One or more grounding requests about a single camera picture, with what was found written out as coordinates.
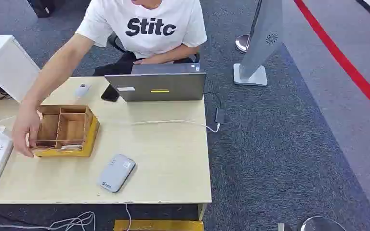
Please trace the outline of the person's right hand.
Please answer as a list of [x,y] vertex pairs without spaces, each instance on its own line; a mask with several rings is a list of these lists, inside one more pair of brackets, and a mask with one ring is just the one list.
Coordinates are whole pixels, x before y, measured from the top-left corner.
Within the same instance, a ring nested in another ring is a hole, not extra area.
[[34,157],[31,147],[36,145],[41,123],[38,106],[39,101],[22,101],[12,131],[14,149],[31,158]]

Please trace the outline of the person's left hand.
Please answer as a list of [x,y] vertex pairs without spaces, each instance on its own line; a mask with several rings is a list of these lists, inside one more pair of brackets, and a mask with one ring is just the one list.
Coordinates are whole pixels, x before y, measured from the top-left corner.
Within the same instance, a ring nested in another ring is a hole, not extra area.
[[148,58],[139,59],[134,64],[161,64],[164,63],[164,59],[159,55],[154,55]]

